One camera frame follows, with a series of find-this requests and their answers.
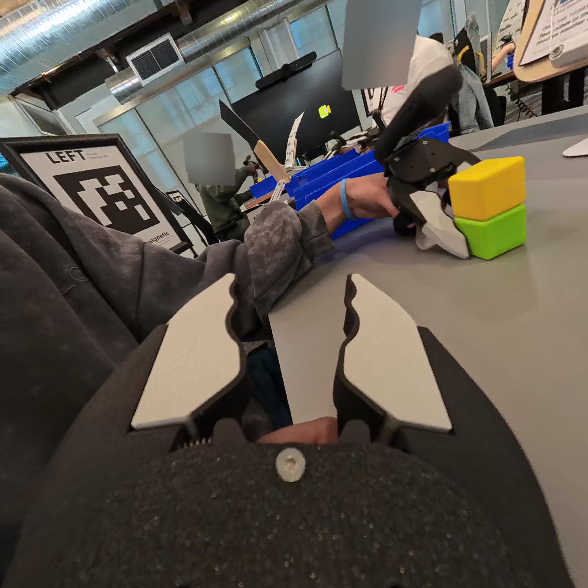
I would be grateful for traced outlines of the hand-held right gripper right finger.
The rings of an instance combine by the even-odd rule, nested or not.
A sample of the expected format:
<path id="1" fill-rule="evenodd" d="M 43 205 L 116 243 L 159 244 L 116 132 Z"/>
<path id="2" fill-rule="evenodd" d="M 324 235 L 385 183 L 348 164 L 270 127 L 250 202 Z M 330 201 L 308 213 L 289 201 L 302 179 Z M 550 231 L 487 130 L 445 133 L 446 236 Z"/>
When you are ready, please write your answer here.
<path id="1" fill-rule="evenodd" d="M 389 443 L 401 429 L 452 431 L 414 319 L 358 273 L 346 278 L 333 401 L 340 441 Z"/>

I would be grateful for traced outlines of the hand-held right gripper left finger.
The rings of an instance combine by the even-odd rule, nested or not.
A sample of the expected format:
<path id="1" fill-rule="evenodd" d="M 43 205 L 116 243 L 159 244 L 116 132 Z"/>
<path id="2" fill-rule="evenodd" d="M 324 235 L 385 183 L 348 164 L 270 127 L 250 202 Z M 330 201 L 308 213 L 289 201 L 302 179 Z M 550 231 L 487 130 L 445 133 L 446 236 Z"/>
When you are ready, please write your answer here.
<path id="1" fill-rule="evenodd" d="M 190 439 L 203 440 L 220 420 L 241 420 L 250 382 L 232 325 L 237 281 L 227 273 L 167 322 L 130 422 L 133 430 L 180 426 Z"/>

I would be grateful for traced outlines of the yellow cube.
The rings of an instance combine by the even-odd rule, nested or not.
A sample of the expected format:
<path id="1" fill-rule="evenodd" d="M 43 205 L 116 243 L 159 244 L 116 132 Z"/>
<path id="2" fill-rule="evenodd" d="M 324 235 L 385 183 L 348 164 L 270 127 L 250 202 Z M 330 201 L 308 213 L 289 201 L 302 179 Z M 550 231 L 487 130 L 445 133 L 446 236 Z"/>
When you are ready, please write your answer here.
<path id="1" fill-rule="evenodd" d="M 525 158 L 482 160 L 452 175 L 448 188 L 455 217 L 488 221 L 525 202 Z"/>

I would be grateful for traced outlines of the green cube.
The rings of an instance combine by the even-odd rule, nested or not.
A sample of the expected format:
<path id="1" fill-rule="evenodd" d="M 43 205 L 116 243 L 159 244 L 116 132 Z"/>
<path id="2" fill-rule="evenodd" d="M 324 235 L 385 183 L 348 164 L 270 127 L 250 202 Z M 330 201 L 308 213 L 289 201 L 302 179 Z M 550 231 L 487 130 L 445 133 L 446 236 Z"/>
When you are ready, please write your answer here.
<path id="1" fill-rule="evenodd" d="M 526 206 L 518 205 L 486 221 L 455 217 L 472 256 L 489 261 L 526 244 Z"/>

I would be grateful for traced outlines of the person's left forearm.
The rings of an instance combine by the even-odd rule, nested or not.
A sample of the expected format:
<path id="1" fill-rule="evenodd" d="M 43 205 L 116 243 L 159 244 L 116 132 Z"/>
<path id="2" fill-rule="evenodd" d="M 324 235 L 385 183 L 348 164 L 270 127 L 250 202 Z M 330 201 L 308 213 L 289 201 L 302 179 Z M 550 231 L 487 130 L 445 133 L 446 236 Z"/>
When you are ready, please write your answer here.
<path id="1" fill-rule="evenodd" d="M 232 273 L 238 307 L 233 328 L 239 338 L 269 328 L 268 314 L 290 285 L 334 250 L 332 233 L 345 215 L 338 186 L 296 212 L 285 203 L 269 204 L 250 225 L 244 242 L 230 240 L 207 248 L 201 287 Z"/>

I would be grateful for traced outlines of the grey desk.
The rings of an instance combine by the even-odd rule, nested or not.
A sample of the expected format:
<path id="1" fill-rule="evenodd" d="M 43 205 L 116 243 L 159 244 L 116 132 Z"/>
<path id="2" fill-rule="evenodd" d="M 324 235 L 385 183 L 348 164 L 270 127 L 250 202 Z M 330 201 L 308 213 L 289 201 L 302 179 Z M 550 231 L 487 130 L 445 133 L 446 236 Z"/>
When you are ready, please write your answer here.
<path id="1" fill-rule="evenodd" d="M 295 423 L 334 415 L 346 277 L 359 273 L 430 329 L 517 436 L 547 498 L 576 587 L 587 587 L 587 107 L 547 122 L 540 141 L 477 151 L 526 160 L 527 241 L 491 261 L 421 252 L 389 219 L 337 239 L 270 313 Z"/>

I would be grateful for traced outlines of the person's left hand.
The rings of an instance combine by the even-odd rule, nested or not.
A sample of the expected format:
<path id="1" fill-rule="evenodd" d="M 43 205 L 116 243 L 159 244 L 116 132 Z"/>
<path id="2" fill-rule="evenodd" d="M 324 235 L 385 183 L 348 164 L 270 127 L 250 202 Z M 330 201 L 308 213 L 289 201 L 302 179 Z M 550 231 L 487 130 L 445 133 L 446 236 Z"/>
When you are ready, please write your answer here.
<path id="1" fill-rule="evenodd" d="M 400 211 L 393 205 L 382 173 L 350 179 L 347 187 L 349 207 L 357 218 L 396 218 Z"/>

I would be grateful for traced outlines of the blue wristband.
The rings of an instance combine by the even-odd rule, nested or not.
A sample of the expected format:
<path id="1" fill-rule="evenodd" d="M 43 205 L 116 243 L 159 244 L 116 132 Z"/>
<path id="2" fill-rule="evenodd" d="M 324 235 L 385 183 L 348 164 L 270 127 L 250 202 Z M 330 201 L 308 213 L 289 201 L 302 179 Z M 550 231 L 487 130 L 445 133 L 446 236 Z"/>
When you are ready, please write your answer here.
<path id="1" fill-rule="evenodd" d="M 346 190 L 348 180 L 349 180 L 349 178 L 345 178 L 345 179 L 341 180 L 341 182 L 339 184 L 339 195 L 340 195 L 340 200 L 341 200 L 342 211 L 343 211 L 346 219 L 349 221 L 355 221 L 356 217 L 354 216 L 354 214 L 352 213 L 352 211 L 349 207 L 348 195 L 347 195 L 347 190 Z"/>

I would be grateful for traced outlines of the person's blue jeans leg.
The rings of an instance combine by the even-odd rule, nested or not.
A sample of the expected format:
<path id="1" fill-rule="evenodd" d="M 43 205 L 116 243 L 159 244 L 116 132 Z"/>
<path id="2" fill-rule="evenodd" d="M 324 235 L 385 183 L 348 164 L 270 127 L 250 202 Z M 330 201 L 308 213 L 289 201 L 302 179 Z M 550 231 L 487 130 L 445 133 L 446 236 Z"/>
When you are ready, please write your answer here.
<path id="1" fill-rule="evenodd" d="M 269 417 L 274 430 L 293 424 L 281 366 L 275 349 L 263 345 L 247 356 L 252 395 Z"/>

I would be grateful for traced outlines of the grey jacket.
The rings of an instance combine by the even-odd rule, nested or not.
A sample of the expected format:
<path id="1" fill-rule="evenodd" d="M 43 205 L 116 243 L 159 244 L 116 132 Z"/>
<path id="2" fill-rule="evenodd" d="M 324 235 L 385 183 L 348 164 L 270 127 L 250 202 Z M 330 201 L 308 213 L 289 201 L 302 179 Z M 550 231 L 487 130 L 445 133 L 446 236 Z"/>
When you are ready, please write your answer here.
<path id="1" fill-rule="evenodd" d="M 480 48 L 479 23 L 475 13 L 470 13 L 454 41 L 454 63 L 462 76 L 462 86 L 452 101 L 452 110 L 456 116 L 454 129 L 458 135 L 495 126 L 478 72 L 479 58 L 476 53 Z"/>

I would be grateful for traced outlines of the black screen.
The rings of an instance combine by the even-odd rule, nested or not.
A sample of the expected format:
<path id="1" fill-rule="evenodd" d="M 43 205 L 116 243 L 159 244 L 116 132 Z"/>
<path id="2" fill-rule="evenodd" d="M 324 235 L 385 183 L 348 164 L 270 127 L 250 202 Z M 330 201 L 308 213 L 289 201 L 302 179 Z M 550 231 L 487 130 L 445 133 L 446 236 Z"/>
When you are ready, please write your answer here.
<path id="1" fill-rule="evenodd" d="M 297 133 L 296 154 L 301 156 L 337 135 L 360 125 L 351 91 L 342 87 L 339 50 L 313 61 L 289 79 L 233 103 L 232 108 L 282 163 L 293 123 L 304 114 Z"/>

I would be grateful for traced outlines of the black white tag sign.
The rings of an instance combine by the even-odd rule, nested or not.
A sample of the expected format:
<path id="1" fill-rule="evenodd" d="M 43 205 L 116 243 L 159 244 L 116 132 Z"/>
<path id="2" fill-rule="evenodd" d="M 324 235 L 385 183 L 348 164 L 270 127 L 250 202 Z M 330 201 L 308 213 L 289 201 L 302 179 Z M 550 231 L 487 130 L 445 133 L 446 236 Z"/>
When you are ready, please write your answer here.
<path id="1" fill-rule="evenodd" d="M 182 254 L 193 244 L 117 134 L 2 137 L 1 154 L 64 207 Z"/>
<path id="2" fill-rule="evenodd" d="M 180 192 L 174 190 L 173 192 L 162 193 L 162 195 L 166 197 L 168 205 L 173 213 L 184 215 L 192 226 L 196 228 L 201 236 L 202 242 L 206 243 L 206 246 L 219 242 L 209 221 L 206 220 L 206 218 L 198 212 L 198 210 L 192 206 Z"/>

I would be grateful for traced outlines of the black video bar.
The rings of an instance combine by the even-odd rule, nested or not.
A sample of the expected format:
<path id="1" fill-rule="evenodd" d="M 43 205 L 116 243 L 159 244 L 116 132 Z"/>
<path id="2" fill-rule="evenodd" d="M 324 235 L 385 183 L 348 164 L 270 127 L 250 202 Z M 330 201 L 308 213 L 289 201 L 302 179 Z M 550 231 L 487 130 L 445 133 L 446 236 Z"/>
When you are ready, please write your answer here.
<path id="1" fill-rule="evenodd" d="M 311 67 L 316 59 L 317 53 L 312 51 L 290 63 L 285 63 L 278 70 L 258 79 L 255 82 L 255 87 L 258 91 L 263 91 L 276 84 L 283 83 L 294 75 Z"/>

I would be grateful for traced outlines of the white air vent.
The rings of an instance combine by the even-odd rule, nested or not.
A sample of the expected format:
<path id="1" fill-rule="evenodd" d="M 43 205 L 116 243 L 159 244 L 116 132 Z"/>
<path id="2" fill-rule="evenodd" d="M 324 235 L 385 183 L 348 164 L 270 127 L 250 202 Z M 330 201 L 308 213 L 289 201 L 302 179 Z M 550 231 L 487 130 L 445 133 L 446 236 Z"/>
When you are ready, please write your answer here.
<path id="1" fill-rule="evenodd" d="M 170 33 L 130 53 L 126 56 L 126 61 L 141 86 L 146 86 L 186 64 Z"/>

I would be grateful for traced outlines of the metal air duct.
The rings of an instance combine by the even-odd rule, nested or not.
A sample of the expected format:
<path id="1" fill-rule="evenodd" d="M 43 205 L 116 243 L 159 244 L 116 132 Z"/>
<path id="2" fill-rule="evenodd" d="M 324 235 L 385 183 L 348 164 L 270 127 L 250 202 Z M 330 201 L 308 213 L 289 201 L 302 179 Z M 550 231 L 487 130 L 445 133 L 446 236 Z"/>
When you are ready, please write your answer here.
<path id="1" fill-rule="evenodd" d="M 1 17 L 1 95 L 9 95 L 139 21 L 154 16 L 156 1 L 31 1 Z M 265 25 L 299 17 L 326 1 L 245 1 L 188 32 L 176 43 L 195 62 Z"/>

